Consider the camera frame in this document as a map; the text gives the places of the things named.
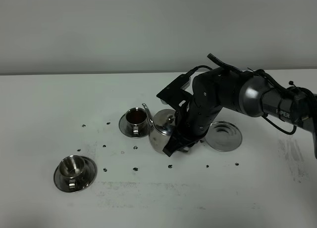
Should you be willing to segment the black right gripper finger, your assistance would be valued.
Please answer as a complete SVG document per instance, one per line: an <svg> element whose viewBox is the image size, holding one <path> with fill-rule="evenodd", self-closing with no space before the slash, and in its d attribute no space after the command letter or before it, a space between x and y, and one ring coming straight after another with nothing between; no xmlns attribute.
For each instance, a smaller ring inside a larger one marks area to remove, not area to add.
<svg viewBox="0 0 317 228"><path fill-rule="evenodd" d="M180 129L175 129L167 144L163 148L163 153L170 157L174 152L188 152L189 148L196 143L196 138L186 134Z"/></svg>

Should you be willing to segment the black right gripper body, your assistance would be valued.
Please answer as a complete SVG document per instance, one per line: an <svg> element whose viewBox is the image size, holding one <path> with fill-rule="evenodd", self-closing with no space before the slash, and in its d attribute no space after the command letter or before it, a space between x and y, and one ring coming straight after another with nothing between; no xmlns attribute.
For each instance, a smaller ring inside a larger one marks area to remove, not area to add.
<svg viewBox="0 0 317 228"><path fill-rule="evenodd" d="M191 99L188 104L181 107L176 124L177 138L181 142L196 142L203 138L210 124L220 112L219 105L198 104Z"/></svg>

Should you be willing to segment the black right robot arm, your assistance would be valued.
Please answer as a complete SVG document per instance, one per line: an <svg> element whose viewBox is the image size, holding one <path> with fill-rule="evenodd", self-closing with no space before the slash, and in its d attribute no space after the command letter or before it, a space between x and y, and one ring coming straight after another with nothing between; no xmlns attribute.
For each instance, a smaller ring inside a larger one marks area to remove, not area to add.
<svg viewBox="0 0 317 228"><path fill-rule="evenodd" d="M170 156L202 139L223 108L250 116L273 116L317 134L317 96L290 84L281 86L264 70L242 71L209 54L217 65L196 75L195 69L181 74L158 98L176 112L176 128L163 148Z"/></svg>

